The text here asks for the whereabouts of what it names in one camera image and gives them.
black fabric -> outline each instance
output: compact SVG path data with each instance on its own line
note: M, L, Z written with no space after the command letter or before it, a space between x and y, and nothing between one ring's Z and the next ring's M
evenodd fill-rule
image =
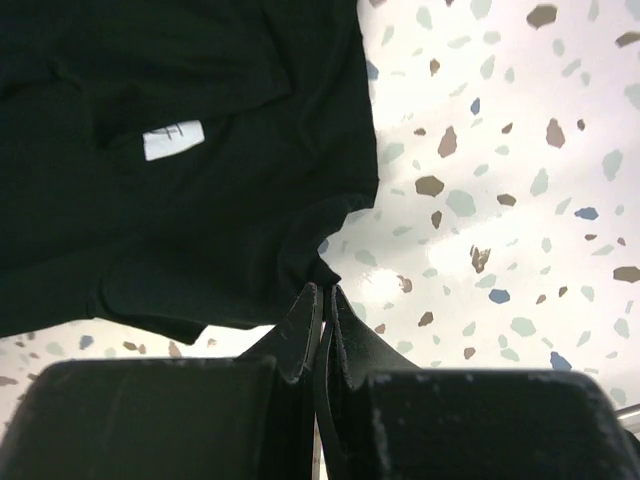
M638 462L640 462L640 440L638 440L638 437L636 437L629 430L625 430L624 433L629 439L629 443L633 448L633 452L636 454L636 459L638 460Z
M378 185L355 1L0 5L0 335L275 323ZM146 161L142 134L205 141Z

